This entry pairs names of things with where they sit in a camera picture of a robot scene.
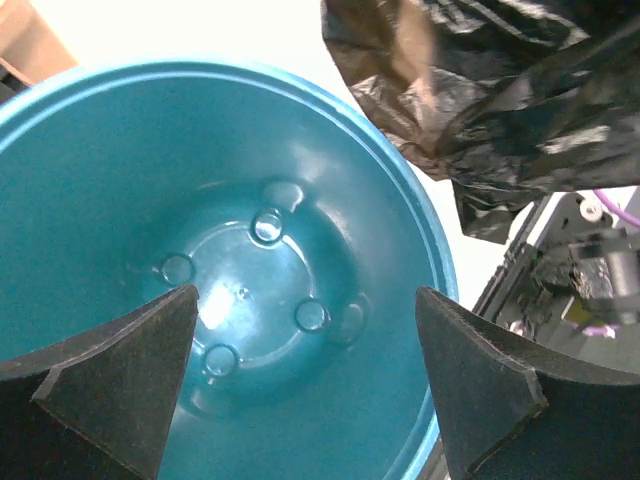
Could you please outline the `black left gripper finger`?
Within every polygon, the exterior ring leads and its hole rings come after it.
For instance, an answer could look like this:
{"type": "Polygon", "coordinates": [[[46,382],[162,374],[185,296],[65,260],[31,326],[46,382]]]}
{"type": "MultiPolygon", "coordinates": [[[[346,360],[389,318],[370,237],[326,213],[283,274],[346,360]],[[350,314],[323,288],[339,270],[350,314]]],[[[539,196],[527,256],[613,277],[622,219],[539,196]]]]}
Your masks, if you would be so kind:
{"type": "Polygon", "coordinates": [[[1,364],[4,479],[154,479],[190,355],[198,293],[1,364]]]}

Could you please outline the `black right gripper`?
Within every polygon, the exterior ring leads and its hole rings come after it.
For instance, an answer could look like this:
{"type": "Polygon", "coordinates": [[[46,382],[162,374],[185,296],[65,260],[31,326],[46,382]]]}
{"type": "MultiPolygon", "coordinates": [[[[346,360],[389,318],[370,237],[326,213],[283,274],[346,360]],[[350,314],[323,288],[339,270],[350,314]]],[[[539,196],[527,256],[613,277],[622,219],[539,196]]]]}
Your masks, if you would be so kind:
{"type": "MultiPolygon", "coordinates": [[[[637,233],[576,234],[532,276],[578,296],[591,325],[639,322],[637,233]]],[[[427,287],[416,323],[451,478],[638,478],[638,375],[546,348],[427,287]]]]}

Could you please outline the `teal plastic trash bin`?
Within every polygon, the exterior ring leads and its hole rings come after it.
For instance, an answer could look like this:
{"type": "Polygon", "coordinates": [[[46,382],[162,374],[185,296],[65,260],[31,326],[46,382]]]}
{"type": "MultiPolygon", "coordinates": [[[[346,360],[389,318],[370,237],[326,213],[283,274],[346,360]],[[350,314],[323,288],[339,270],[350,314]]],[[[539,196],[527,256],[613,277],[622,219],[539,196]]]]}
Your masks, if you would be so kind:
{"type": "Polygon", "coordinates": [[[363,116],[270,68],[75,69],[1,107],[1,356],[191,284],[163,479],[415,479],[435,208],[363,116]]]}

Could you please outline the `black plastic trash bag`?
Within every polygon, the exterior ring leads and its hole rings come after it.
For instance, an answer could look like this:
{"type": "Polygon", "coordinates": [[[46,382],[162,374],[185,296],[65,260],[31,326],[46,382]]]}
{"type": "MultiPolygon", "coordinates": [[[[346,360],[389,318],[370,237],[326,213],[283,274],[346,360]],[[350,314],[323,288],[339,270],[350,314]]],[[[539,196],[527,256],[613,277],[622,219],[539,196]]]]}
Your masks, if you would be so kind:
{"type": "Polygon", "coordinates": [[[502,244],[529,203],[639,182],[635,1],[325,1],[349,91],[502,244]]]}

